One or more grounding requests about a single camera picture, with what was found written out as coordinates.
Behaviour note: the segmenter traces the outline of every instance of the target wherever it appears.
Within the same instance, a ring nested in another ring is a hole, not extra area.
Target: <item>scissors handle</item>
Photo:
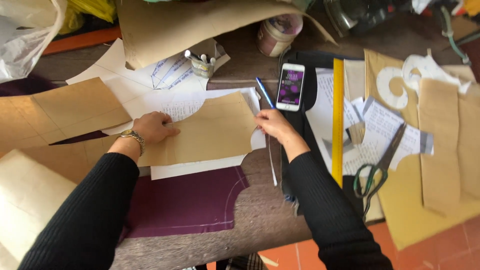
[[[367,167],[370,167],[370,173],[368,174],[368,177],[367,177],[367,184],[365,185],[365,189],[362,192],[360,187],[360,172],[361,170]],[[377,170],[380,170],[382,177],[378,185],[370,192],[370,189],[373,183],[375,182],[373,177],[375,176],[375,173],[377,172]],[[382,187],[382,185],[385,183],[387,178],[388,178],[388,171],[374,164],[363,164],[355,174],[355,179],[353,180],[353,192],[355,193],[355,196],[357,198],[367,197],[367,203],[365,204],[365,210],[363,212],[363,220],[365,220],[367,216],[367,212],[370,209],[370,200],[372,199],[373,195],[375,195],[377,191]]]

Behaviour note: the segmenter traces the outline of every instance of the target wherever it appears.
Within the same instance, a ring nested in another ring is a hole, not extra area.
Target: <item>scissors blade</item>
[[[392,162],[393,155],[395,154],[396,149],[400,145],[400,141],[402,140],[403,133],[405,133],[406,128],[407,128],[407,123],[403,122],[403,124],[401,124],[401,126],[396,130],[395,135],[393,136],[393,139],[390,142],[390,145],[388,146],[384,155],[378,162],[377,167],[388,170],[388,167],[390,167],[390,163]]]

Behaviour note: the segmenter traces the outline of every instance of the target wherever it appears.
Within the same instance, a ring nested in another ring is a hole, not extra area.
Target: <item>yellow ruler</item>
[[[343,61],[333,60],[332,176],[343,187]]]

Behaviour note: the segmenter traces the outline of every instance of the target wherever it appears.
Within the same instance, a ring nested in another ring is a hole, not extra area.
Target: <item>white plastic bag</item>
[[[66,0],[0,0],[0,83],[27,77],[60,30]]]

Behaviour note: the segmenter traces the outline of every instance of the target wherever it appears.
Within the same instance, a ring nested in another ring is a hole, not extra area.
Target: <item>plastic bag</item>
[[[67,11],[65,11],[65,20],[59,30],[59,35],[77,31],[84,25],[84,22],[85,20],[82,13],[69,3],[67,5]]]
[[[112,0],[69,0],[69,2],[76,10],[92,14],[110,23],[117,18],[117,9]]]
[[[0,2],[0,83],[27,77],[63,24],[66,0]]]

